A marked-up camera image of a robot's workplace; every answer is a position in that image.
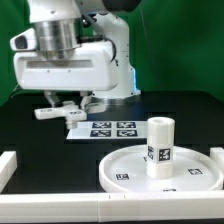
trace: white cylinder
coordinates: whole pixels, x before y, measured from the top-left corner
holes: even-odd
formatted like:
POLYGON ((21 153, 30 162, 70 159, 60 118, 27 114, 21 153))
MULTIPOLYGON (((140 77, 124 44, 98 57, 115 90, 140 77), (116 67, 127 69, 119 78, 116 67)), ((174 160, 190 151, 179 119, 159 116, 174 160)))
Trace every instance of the white cylinder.
POLYGON ((173 173, 173 142, 175 121, 166 117, 148 120, 147 174, 152 178, 166 179, 173 173))

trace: black table surface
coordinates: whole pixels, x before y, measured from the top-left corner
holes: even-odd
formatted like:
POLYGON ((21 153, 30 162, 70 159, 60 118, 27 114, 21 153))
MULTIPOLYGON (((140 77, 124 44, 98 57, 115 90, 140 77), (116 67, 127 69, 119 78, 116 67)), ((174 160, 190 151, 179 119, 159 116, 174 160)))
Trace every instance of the black table surface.
MULTIPOLYGON (((61 97, 80 102, 72 94, 61 97)), ((64 118, 35 119, 33 110, 45 107, 49 105, 42 95, 17 95, 0 107, 0 152, 15 150, 18 158, 18 168, 2 194, 103 192, 98 180, 101 159, 117 149, 146 143, 145 139, 66 140, 64 118)), ((143 92, 139 100, 110 105, 104 113, 88 115, 88 120, 146 121, 155 116, 176 121, 177 146, 206 155, 210 147, 224 146, 224 104, 204 92, 143 92)), ((189 222, 224 220, 181 221, 189 222)))

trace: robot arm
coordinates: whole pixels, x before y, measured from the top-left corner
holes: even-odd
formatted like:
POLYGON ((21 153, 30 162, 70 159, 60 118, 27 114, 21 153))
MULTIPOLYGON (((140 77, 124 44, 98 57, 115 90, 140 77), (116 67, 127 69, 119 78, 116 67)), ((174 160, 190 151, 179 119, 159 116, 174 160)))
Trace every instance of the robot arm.
MULTIPOLYGON (((109 11, 131 11, 141 0, 28 0, 30 29, 10 44, 17 53, 14 68, 19 85, 29 90, 92 91, 98 98, 135 95, 134 69, 129 63, 129 27, 109 11), (80 42, 75 25, 82 16, 96 16, 102 36, 80 42)), ((77 106, 37 111, 38 119, 65 116, 76 119, 77 106)))

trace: black cable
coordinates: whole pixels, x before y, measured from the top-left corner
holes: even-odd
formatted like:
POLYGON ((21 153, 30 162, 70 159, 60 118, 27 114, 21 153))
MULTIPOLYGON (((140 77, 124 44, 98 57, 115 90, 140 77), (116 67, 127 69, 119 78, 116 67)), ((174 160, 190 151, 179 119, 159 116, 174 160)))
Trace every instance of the black cable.
POLYGON ((161 79, 161 75, 160 75, 160 71, 159 71, 159 66, 157 64, 156 58, 154 58, 154 50, 153 50, 153 47, 152 47, 152 42, 151 42, 151 39, 150 39, 150 35, 149 35, 148 30, 146 28, 145 16, 144 16, 144 12, 143 12, 142 6, 143 6, 143 2, 140 4, 140 11, 141 11, 141 17, 142 17, 142 24, 143 24, 143 28, 144 28, 144 33, 145 33, 147 46, 148 46, 148 50, 149 50, 149 56, 150 56, 150 58, 152 60, 152 66, 154 68, 155 75, 156 75, 156 77, 158 79, 158 82, 159 82, 160 91, 163 91, 164 88, 163 88, 162 79, 161 79))

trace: green background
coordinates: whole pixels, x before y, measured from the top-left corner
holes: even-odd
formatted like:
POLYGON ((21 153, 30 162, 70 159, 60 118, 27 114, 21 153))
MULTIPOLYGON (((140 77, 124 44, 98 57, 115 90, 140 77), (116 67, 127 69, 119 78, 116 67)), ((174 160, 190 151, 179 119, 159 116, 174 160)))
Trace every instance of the green background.
MULTIPOLYGON (((206 91, 224 102, 224 0, 143 0, 121 16, 141 90, 206 91)), ((0 0, 0 104, 16 86, 9 40, 29 28, 25 0, 0 0)))

